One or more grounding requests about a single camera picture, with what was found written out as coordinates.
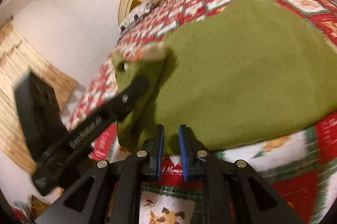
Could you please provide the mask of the green orange striped sweater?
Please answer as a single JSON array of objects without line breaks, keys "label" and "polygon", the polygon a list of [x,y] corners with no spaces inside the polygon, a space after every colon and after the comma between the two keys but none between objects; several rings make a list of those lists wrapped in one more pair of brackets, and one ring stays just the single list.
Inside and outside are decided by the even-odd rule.
[{"label": "green orange striped sweater", "polygon": [[273,0],[235,0],[185,23],[162,41],[112,55],[119,90],[149,83],[118,140],[133,152],[164,126],[164,152],[179,151],[178,127],[210,150],[291,134],[336,110],[336,47]]}]

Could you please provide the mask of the red patchwork bear bedspread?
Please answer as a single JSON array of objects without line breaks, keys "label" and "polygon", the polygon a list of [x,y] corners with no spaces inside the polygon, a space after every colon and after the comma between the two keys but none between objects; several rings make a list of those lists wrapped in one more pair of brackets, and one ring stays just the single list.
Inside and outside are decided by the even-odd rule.
[{"label": "red patchwork bear bedspread", "polygon": [[[223,11],[234,0],[167,0],[117,45],[133,56],[142,46],[162,39],[184,23]],[[336,47],[334,0],[274,0],[323,33]],[[246,160],[303,218],[318,223],[336,198],[336,114],[298,133],[255,145],[217,152],[225,161]],[[183,179],[180,158],[165,157],[159,183],[144,183],[140,223],[200,223],[199,183]]]}]

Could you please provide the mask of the white car print pillow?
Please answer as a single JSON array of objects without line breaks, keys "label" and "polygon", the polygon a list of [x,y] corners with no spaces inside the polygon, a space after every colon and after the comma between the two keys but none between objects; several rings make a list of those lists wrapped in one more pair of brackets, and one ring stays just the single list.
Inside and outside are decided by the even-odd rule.
[{"label": "white car print pillow", "polygon": [[156,7],[161,4],[162,0],[148,0],[136,6],[120,23],[120,33],[124,34],[132,27],[138,24],[143,18],[149,15]]}]

